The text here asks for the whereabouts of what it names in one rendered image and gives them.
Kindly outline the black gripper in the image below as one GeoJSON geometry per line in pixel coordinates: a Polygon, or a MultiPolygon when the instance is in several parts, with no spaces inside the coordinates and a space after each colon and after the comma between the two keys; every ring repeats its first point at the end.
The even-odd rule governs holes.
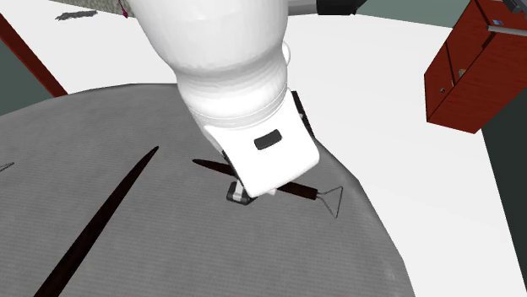
{"type": "MultiPolygon", "coordinates": [[[[315,138],[314,132],[312,130],[312,127],[310,125],[310,122],[309,122],[307,114],[306,114],[306,112],[305,112],[305,110],[303,108],[303,105],[302,105],[302,102],[300,100],[300,97],[299,97],[298,93],[295,90],[292,90],[291,94],[292,94],[292,97],[294,99],[297,112],[298,112],[300,118],[302,119],[302,122],[303,122],[305,128],[307,129],[307,131],[308,131],[309,135],[311,136],[311,138],[315,138]]],[[[241,205],[244,205],[244,206],[247,206],[247,205],[249,205],[250,203],[252,203],[254,201],[254,198],[248,196],[245,188],[242,186],[242,184],[239,181],[233,181],[230,184],[229,189],[228,189],[228,191],[226,193],[226,199],[228,201],[230,201],[230,202],[238,203],[238,204],[241,204],[241,205]]]]}

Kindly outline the grey fabric-covered furniture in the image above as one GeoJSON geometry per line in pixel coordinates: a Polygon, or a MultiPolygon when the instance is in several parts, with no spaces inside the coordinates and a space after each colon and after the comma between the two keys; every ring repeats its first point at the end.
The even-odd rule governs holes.
{"type": "Polygon", "coordinates": [[[152,154],[60,297],[415,297],[360,182],[326,149],[242,206],[174,84],[130,84],[0,116],[0,297],[34,297],[126,174],[152,154]]]}

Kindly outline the long dark wooden pointed stick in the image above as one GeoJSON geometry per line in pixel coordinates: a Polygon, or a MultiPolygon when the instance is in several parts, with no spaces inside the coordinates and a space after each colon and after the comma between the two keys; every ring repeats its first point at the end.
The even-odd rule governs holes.
{"type": "Polygon", "coordinates": [[[111,195],[104,201],[92,219],[68,248],[33,297],[59,297],[83,260],[89,254],[122,200],[130,191],[159,146],[152,148],[120,181],[111,195]]]}

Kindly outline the red wooden cabinet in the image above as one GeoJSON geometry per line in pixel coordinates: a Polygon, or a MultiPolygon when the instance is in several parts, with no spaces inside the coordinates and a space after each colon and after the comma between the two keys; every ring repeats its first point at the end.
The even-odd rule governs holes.
{"type": "Polygon", "coordinates": [[[475,133],[527,88],[527,0],[470,0],[424,73],[426,121],[475,133]]]}

